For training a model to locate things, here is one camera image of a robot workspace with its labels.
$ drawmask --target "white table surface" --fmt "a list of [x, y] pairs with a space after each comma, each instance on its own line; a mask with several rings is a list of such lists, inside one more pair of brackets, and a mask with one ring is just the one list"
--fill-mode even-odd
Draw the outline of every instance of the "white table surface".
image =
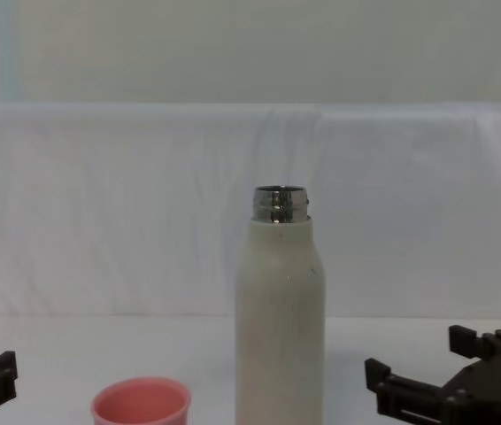
[[[363, 361], [441, 385], [468, 360], [448, 352], [447, 327], [481, 332], [501, 321], [328, 319], [327, 425], [394, 423], [375, 412]], [[231, 318], [0, 317], [0, 353], [16, 351], [18, 397], [0, 407], [0, 424], [90, 424], [89, 402], [104, 386], [165, 375], [192, 390], [191, 425], [234, 423]]]

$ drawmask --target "white backdrop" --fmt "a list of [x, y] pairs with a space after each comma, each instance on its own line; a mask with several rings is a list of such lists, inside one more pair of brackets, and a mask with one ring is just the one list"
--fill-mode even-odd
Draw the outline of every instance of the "white backdrop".
[[0, 0], [0, 98], [501, 101], [501, 1]]
[[501, 106], [0, 105], [0, 313], [232, 310], [305, 185], [332, 315], [501, 317]]

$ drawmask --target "cup rim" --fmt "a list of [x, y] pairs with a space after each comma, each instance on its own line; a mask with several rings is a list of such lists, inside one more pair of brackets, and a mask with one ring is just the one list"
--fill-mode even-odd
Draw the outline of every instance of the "cup rim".
[[153, 383], [158, 386], [164, 386], [173, 390], [177, 390], [184, 397], [184, 403], [180, 409], [166, 416], [165, 418], [148, 422], [131, 422], [128, 425], [164, 425], [169, 421], [173, 421], [178, 417], [183, 416], [188, 411], [189, 405], [191, 404], [191, 393], [189, 392], [188, 387], [186, 387], [183, 383], [175, 381], [174, 379], [165, 378], [164, 376], [140, 376], [136, 378], [126, 379], [125, 381], [116, 382], [99, 391], [93, 398], [93, 401], [91, 401], [90, 410], [94, 419], [102, 423], [103, 425], [122, 425], [121, 422], [113, 422], [105, 419], [97, 412], [96, 409], [98, 408], [101, 401], [111, 396], [111, 394], [135, 386], [135, 384], [138, 383]]

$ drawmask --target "white wall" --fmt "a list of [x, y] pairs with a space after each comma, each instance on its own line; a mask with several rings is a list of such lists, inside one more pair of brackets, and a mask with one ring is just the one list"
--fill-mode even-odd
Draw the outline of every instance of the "white wall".
[[7, 100], [501, 100], [500, 0], [0, 0]]
[[224, 314], [262, 184], [328, 313], [501, 318], [501, 106], [0, 105], [0, 313]]

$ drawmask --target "white water bottle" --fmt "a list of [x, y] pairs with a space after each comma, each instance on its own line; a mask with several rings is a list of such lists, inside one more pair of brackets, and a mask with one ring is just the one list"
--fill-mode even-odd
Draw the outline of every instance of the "white water bottle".
[[236, 282], [236, 425], [322, 425], [325, 275], [304, 188], [255, 189]]

